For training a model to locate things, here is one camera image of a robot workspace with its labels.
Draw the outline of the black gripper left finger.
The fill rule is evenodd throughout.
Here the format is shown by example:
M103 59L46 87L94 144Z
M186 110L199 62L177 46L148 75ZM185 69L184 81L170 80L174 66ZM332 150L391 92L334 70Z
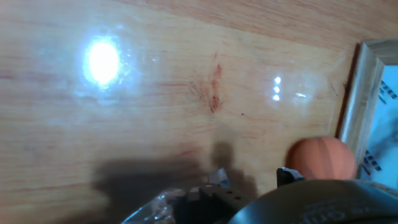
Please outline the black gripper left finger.
M228 223L248 203L257 199L256 181L240 170L218 169L208 182L192 188L173 202L176 223Z

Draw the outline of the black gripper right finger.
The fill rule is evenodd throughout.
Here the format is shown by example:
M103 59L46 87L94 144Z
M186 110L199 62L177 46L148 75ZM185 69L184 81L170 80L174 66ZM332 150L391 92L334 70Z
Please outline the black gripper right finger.
M276 174L278 187L305 180L304 176L300 174L297 170L289 169L286 167L278 168Z

